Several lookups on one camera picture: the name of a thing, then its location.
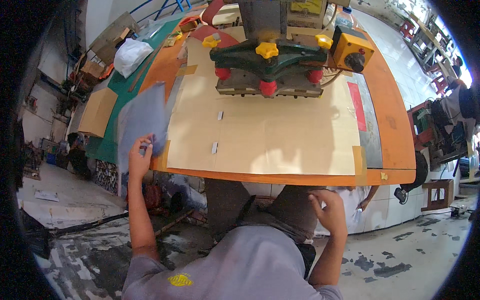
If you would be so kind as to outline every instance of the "plastic bottle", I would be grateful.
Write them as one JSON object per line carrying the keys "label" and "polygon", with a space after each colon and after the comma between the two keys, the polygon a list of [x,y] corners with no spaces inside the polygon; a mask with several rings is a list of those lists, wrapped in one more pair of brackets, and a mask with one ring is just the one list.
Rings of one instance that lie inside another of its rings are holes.
{"label": "plastic bottle", "polygon": [[[327,11],[325,12],[324,26],[327,26],[328,22],[330,22],[330,19],[332,18],[334,11],[335,11],[335,7],[333,6],[333,4],[329,4],[327,6]],[[335,19],[336,19],[336,15],[335,15],[333,21],[327,27],[328,31],[331,31],[331,32],[335,31]]]}
{"label": "plastic bottle", "polygon": [[350,7],[344,7],[342,12],[336,15],[335,27],[337,25],[350,29],[353,27],[352,9]]}

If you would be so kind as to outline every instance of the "green cutting mat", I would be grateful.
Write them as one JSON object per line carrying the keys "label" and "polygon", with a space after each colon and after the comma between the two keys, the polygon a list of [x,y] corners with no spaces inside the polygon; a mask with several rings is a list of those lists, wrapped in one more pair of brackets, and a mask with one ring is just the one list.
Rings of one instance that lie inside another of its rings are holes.
{"label": "green cutting mat", "polygon": [[[165,23],[163,27],[150,39],[147,43],[152,46],[153,49],[156,49],[158,45],[165,39],[167,35],[169,35],[173,29],[177,26],[182,18],[183,14],[179,16],[177,20],[170,21]],[[139,81],[135,85],[134,90],[129,93],[128,89],[132,85],[135,77],[137,76],[138,72],[142,69],[144,64],[146,63],[148,57],[142,62],[142,64],[133,72],[127,79],[125,79],[120,73],[114,72],[110,82],[108,83],[108,87],[114,91],[117,95],[117,102],[113,107],[112,114],[110,115],[110,119],[108,120],[107,128],[105,129],[105,136],[103,138],[97,137],[90,137],[90,141],[86,147],[86,154],[88,157],[96,158],[99,160],[104,160],[109,163],[116,163],[117,157],[117,138],[116,138],[116,125],[117,125],[117,117],[120,113],[120,110],[123,108],[125,104],[127,104],[130,100],[137,96],[138,91],[140,90],[140,86],[142,85],[146,74],[148,73],[148,69],[152,65],[152,60],[149,64],[142,76],[140,76]]]}

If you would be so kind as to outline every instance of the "yellow logo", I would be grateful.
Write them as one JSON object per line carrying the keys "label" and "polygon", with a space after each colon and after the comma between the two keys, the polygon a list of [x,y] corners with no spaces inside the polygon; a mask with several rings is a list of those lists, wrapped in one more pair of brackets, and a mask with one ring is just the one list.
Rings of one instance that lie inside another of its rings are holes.
{"label": "yellow logo", "polygon": [[191,286],[193,284],[193,281],[188,279],[190,277],[190,274],[187,273],[179,273],[176,274],[175,276],[167,278],[170,283],[176,287],[184,287],[184,286]]}

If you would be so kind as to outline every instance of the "yellow control box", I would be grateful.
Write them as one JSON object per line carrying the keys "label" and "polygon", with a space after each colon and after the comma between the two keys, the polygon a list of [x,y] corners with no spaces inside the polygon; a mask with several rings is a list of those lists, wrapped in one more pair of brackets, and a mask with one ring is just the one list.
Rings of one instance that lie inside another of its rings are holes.
{"label": "yellow control box", "polygon": [[363,33],[343,26],[335,28],[331,50],[337,67],[356,73],[363,71],[375,52]]}

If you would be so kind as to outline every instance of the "blue metal frame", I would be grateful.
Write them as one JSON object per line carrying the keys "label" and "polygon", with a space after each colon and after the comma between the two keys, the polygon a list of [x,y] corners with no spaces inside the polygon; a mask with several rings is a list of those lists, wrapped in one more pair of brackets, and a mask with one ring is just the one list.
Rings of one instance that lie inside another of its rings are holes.
{"label": "blue metal frame", "polygon": [[[172,5],[177,5],[177,7],[176,7],[176,8],[174,9],[174,11],[172,12],[172,14],[174,14],[174,13],[177,11],[177,8],[180,8],[180,11],[181,11],[181,12],[184,12],[183,6],[181,5],[181,4],[183,3],[183,1],[186,1],[186,2],[187,2],[188,10],[191,10],[191,9],[192,9],[192,5],[190,4],[190,1],[189,1],[189,0],[175,0],[175,3],[172,3],[172,4],[167,5],[168,1],[169,1],[169,0],[165,0],[165,2],[164,2],[163,5],[162,5],[162,8],[160,8],[158,11],[155,11],[155,12],[149,14],[148,16],[144,17],[143,19],[137,21],[137,23],[145,20],[146,18],[148,18],[149,16],[151,16],[151,15],[154,14],[154,13],[156,13],[156,16],[155,16],[155,19],[154,19],[154,20],[156,21],[156,20],[158,19],[158,17],[160,16],[160,14],[162,13],[162,11],[163,11],[165,8],[170,7],[170,6],[172,6]],[[144,3],[142,3],[142,4],[140,4],[138,7],[136,7],[134,10],[132,10],[132,11],[130,12],[130,14],[131,14],[132,12],[136,11],[137,9],[141,8],[142,6],[150,3],[150,2],[152,2],[152,0],[147,0],[147,1],[145,1]]]}

